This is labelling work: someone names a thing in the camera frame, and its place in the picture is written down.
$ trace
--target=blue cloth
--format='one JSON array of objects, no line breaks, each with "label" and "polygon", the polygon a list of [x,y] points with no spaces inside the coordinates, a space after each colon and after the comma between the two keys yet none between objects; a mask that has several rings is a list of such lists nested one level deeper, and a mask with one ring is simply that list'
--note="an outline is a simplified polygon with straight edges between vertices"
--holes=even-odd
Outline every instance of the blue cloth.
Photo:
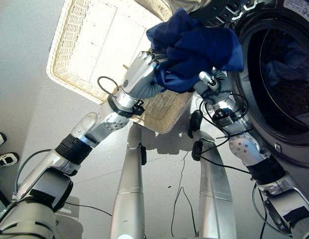
[{"label": "blue cloth", "polygon": [[149,30],[147,37],[154,53],[166,53],[153,82],[165,89],[183,93],[198,80],[200,71],[212,67],[224,71],[242,71],[241,45],[231,29],[207,28],[191,19],[182,8]]}]

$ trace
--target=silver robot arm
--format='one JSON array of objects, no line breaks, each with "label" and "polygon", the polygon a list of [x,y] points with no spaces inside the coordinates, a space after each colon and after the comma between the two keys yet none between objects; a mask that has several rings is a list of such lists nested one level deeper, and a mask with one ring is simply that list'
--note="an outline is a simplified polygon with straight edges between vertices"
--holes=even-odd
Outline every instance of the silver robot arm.
[{"label": "silver robot arm", "polygon": [[201,72],[201,81],[194,85],[211,105],[213,123],[229,134],[231,152],[242,160],[256,181],[278,230],[292,233],[296,239],[309,238],[309,198],[266,147],[260,146],[262,140],[253,131],[250,132],[252,128],[246,112],[229,98],[230,82],[223,73],[217,75],[220,78]]},{"label": "silver robot arm", "polygon": [[[109,134],[127,125],[133,115],[144,112],[141,99],[153,97],[163,89],[151,83],[154,71],[162,61],[165,61],[164,56],[141,52],[127,71],[121,89],[115,96],[108,97],[107,102],[101,105],[100,113],[84,116],[70,134],[31,171],[20,185],[15,202],[0,219],[0,239],[11,236],[58,238],[54,212],[64,205],[72,190],[73,183],[69,176],[77,173],[91,150]],[[139,141],[137,145],[129,142],[128,158],[131,152],[137,152],[139,158]],[[135,180],[138,185],[140,175],[139,170]],[[112,227],[116,227],[116,222],[112,223]]]}]

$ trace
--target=wicker basket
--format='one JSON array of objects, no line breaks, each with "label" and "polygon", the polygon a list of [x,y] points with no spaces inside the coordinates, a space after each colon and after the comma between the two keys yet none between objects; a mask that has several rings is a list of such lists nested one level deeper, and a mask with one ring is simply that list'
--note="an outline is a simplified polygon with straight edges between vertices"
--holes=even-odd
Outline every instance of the wicker basket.
[{"label": "wicker basket", "polygon": [[[121,85],[126,68],[150,46],[146,29],[159,22],[133,0],[66,0],[49,53],[47,74],[58,84],[102,104],[108,95],[98,87],[97,78],[108,76]],[[101,84],[114,91],[110,81],[101,80]],[[168,132],[190,96],[160,93],[145,100],[146,111],[132,120],[159,133]]]}]

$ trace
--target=floor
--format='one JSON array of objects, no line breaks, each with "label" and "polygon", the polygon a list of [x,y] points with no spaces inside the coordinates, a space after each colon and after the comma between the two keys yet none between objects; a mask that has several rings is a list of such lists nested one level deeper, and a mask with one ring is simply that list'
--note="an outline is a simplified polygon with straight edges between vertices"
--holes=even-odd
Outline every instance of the floor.
[{"label": "floor", "polygon": [[[55,32],[62,0],[0,0],[0,131],[8,141],[0,153],[15,151],[18,165],[0,170],[0,189],[10,198],[20,164],[33,152],[53,148],[69,133],[86,113],[98,112],[98,105],[52,82],[45,67]],[[170,238],[173,202],[185,157],[182,179],[194,208],[198,225],[199,163],[191,158],[192,143],[186,132],[190,112],[197,99],[167,134],[157,135],[143,130],[148,162],[143,166],[146,235],[148,238]],[[112,211],[120,178],[129,127],[116,131],[98,145],[72,177],[74,188],[68,201]],[[213,137],[220,136],[208,124],[202,128]],[[227,145],[219,148],[224,164],[244,168]],[[25,167],[21,180],[43,157],[34,157]],[[304,170],[291,169],[300,182],[309,179]],[[234,200],[237,238],[259,237],[262,221],[256,215],[251,192],[253,182],[248,175],[227,169]],[[302,183],[309,192],[309,184]],[[58,228],[65,238],[108,238],[111,218],[102,212],[76,206],[65,206],[59,215]],[[176,205],[173,225],[176,238],[194,236],[187,200]],[[264,239],[281,239],[266,227]]]}]

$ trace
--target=black cable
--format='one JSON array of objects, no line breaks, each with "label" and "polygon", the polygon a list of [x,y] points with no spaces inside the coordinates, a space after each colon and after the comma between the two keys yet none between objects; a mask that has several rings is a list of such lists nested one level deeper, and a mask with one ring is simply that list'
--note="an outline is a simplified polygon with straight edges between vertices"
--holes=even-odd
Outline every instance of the black cable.
[{"label": "black cable", "polygon": [[114,94],[110,93],[109,91],[107,91],[105,88],[103,88],[103,87],[101,86],[100,80],[103,79],[103,78],[108,79],[108,80],[112,81],[113,83],[115,83],[115,85],[116,85],[116,87],[117,87],[117,91],[118,91],[118,90],[119,90],[119,86],[118,86],[117,82],[115,82],[115,80],[111,79],[111,78],[108,77],[108,76],[100,76],[100,77],[98,77],[98,79],[97,79],[97,84],[98,84],[98,86],[100,87],[100,89],[102,89],[102,90],[103,90],[104,92],[106,92],[108,95],[111,95],[113,98],[117,98],[117,96],[115,96]]},{"label": "black cable", "polygon": [[98,210],[98,211],[101,211],[107,215],[109,215],[110,217],[112,217],[113,215],[111,215],[110,213],[107,213],[106,211],[104,210],[101,210],[99,208],[95,208],[95,207],[92,207],[92,206],[86,206],[86,205],[79,205],[79,204],[73,204],[73,203],[68,203],[68,202],[65,202],[67,204],[70,204],[70,205],[74,205],[74,206],[78,206],[78,207],[85,207],[85,208],[92,208],[92,209],[95,209],[95,210]]},{"label": "black cable", "polygon": [[213,161],[211,161],[210,159],[207,159],[207,158],[205,158],[205,157],[203,157],[203,156],[201,156],[201,155],[199,155],[199,156],[200,156],[200,158],[203,158],[204,160],[206,160],[206,161],[208,161],[209,163],[212,163],[212,164],[214,164],[214,165],[217,165],[217,166],[220,166],[220,167],[224,167],[224,168],[231,168],[231,169],[240,171],[240,172],[242,172],[242,173],[250,174],[250,172],[248,172],[248,171],[244,171],[244,170],[242,170],[242,169],[239,169],[239,168],[236,168],[236,167],[232,167],[232,166],[229,166],[229,165],[219,164],[219,163],[213,162]]},{"label": "black cable", "polygon": [[249,105],[249,102],[247,101],[247,99],[243,95],[235,94],[235,93],[231,93],[230,95],[231,96],[239,96],[239,97],[241,97],[244,100],[244,103],[245,103],[245,110],[244,110],[244,112],[240,116],[238,116],[238,117],[236,117],[234,119],[235,121],[237,121],[239,119],[242,119],[247,114],[247,112],[249,111],[250,105]]},{"label": "black cable", "polygon": [[46,237],[43,237],[42,235],[37,234],[37,233],[2,233],[2,231],[0,230],[0,235],[3,235],[3,236],[32,236],[32,237],[36,237],[40,239],[47,239]]},{"label": "black cable", "polygon": [[[211,117],[211,115],[210,115],[210,113],[209,113],[209,111],[208,111],[208,109],[207,109],[206,106],[207,106],[207,103],[204,104],[204,107],[205,107],[205,110],[206,110],[207,114],[208,114],[209,117],[212,119],[212,117]],[[209,122],[211,125],[213,125],[213,126],[216,127],[218,130],[220,130],[222,133],[224,133],[224,134],[226,135],[226,137],[229,136],[229,133],[228,133],[226,130],[224,130],[223,128],[217,126],[215,123],[213,123],[212,121],[208,120],[206,117],[203,116],[203,111],[201,110],[201,104],[200,104],[200,106],[199,106],[199,110],[200,110],[200,112],[202,113],[202,117],[203,117],[207,122]]]},{"label": "black cable", "polygon": [[15,194],[17,194],[17,191],[18,191],[18,179],[19,179],[19,176],[23,170],[23,168],[25,167],[26,163],[29,162],[29,160],[31,158],[33,158],[35,155],[39,154],[39,153],[44,153],[44,152],[49,152],[51,151],[51,148],[50,149],[44,149],[44,150],[40,150],[40,151],[37,151],[35,153],[33,153],[30,157],[28,157],[25,162],[21,165],[21,167],[19,168],[18,172],[17,172],[17,176],[16,176],[16,179],[15,179]]},{"label": "black cable", "polygon": [[[202,110],[201,110],[201,106],[202,106],[203,102],[204,102],[204,100],[203,100],[203,101],[200,103],[200,105],[199,105],[199,110],[200,110],[200,112],[202,113],[202,115],[203,115],[203,112],[202,112]],[[208,112],[207,103],[205,103],[204,107],[205,107],[205,110],[207,111],[209,117],[212,118],[211,115],[210,115],[209,112]],[[218,127],[216,124],[214,124],[213,122],[211,122],[210,120],[208,120],[206,117],[203,116],[203,118],[204,118],[207,122],[209,122],[211,125],[215,126],[215,127],[218,128],[220,131],[222,131],[222,132],[225,134],[225,138],[227,138],[227,139],[226,139],[225,141],[223,141],[222,143],[218,144],[218,145],[215,145],[215,146],[213,146],[213,147],[211,147],[211,148],[209,148],[209,149],[207,149],[207,150],[204,150],[204,151],[200,152],[200,153],[199,153],[198,155],[196,155],[196,156],[200,156],[200,157],[203,158],[204,160],[206,160],[206,161],[208,161],[208,162],[210,162],[210,163],[212,163],[212,164],[214,164],[214,165],[217,165],[217,166],[220,166],[220,167],[225,167],[225,168],[231,168],[231,169],[234,169],[234,170],[243,172],[243,173],[250,174],[248,171],[245,171],[245,170],[242,170],[242,169],[239,169],[239,168],[236,168],[236,167],[232,167],[232,166],[229,166],[229,165],[224,165],[224,164],[215,163],[215,162],[213,162],[213,161],[207,159],[206,157],[201,156],[203,153],[206,153],[207,151],[210,151],[210,150],[212,150],[212,149],[214,149],[214,148],[217,148],[217,147],[219,147],[219,146],[225,144],[226,142],[228,142],[228,141],[230,140],[230,134],[229,134],[226,130],[224,130],[224,129]]]},{"label": "black cable", "polygon": [[1,216],[0,223],[4,220],[4,218],[10,213],[10,211],[17,205],[17,202],[13,202],[10,204],[9,208],[7,208],[6,212]]},{"label": "black cable", "polygon": [[189,153],[189,152],[187,152],[187,153],[185,154],[185,156],[183,157],[183,167],[182,167],[182,170],[181,170],[181,176],[180,176],[180,180],[179,180],[178,192],[177,192],[177,194],[176,194],[176,197],[175,197],[175,200],[174,200],[174,205],[173,205],[173,214],[172,214],[171,228],[170,228],[172,237],[174,237],[173,232],[172,232],[172,227],[173,227],[173,220],[174,220],[174,214],[175,214],[175,206],[176,206],[176,203],[177,203],[177,200],[178,200],[178,198],[179,198],[179,195],[180,195],[181,190],[183,190],[183,194],[185,195],[187,201],[189,202],[189,205],[190,205],[190,208],[191,208],[193,229],[194,229],[194,232],[195,232],[195,235],[196,235],[196,228],[195,228],[195,222],[194,222],[194,215],[193,215],[192,204],[191,204],[191,202],[190,202],[188,196],[186,195],[186,193],[185,193],[185,191],[184,191],[184,187],[181,187],[181,181],[182,181],[183,171],[184,171],[184,167],[185,167],[185,157],[188,155],[188,153]]},{"label": "black cable", "polygon": [[275,228],[274,226],[272,226],[269,222],[267,222],[267,221],[265,220],[265,218],[263,218],[263,216],[261,215],[261,213],[260,213],[260,211],[259,211],[259,209],[257,208],[256,203],[255,203],[255,189],[256,189],[256,187],[257,187],[257,184],[255,183],[255,184],[254,184],[254,187],[253,187],[253,190],[252,190],[252,203],[253,203],[253,207],[254,207],[255,211],[257,212],[258,216],[260,217],[260,219],[261,219],[264,223],[266,223],[270,228],[272,228],[273,230],[277,231],[278,233],[280,233],[280,234],[282,234],[282,235],[284,235],[284,236],[287,236],[287,237],[291,237],[290,234],[286,234],[286,233],[280,231],[279,229],[277,229],[277,228]]},{"label": "black cable", "polygon": [[[264,219],[265,219],[265,221],[267,221],[267,219],[268,219],[268,212],[266,211],[264,200],[263,200],[263,196],[262,196],[262,193],[261,193],[260,189],[259,189],[259,193],[260,193],[261,201],[262,201],[262,204],[263,204],[263,207],[264,207],[264,214],[265,214]],[[266,223],[263,222],[262,230],[261,230],[261,233],[260,233],[260,239],[263,238],[263,233],[264,233],[265,225],[266,225]]]},{"label": "black cable", "polygon": [[209,148],[209,149],[207,149],[207,150],[204,150],[204,151],[202,151],[202,152],[200,152],[199,154],[198,154],[198,156],[200,156],[201,154],[203,154],[203,153],[206,153],[207,151],[210,151],[210,150],[212,150],[212,149],[214,149],[214,148],[217,148],[217,147],[219,147],[219,146],[221,146],[221,145],[224,145],[227,141],[229,141],[230,139],[229,138],[227,138],[225,141],[223,141],[222,143],[220,143],[220,144],[218,144],[218,145],[216,145],[216,146],[213,146],[212,148]]},{"label": "black cable", "polygon": [[[235,134],[231,134],[231,135],[229,135],[229,138],[234,137],[234,136],[238,136],[238,135],[241,135],[241,134],[244,134],[244,133],[247,133],[247,132],[250,132],[252,130],[253,130],[253,128],[249,128],[249,129],[247,129],[245,131],[242,131],[242,132],[239,132],[239,133],[235,133]],[[220,139],[220,138],[226,138],[226,136],[217,137],[216,139]]]}]

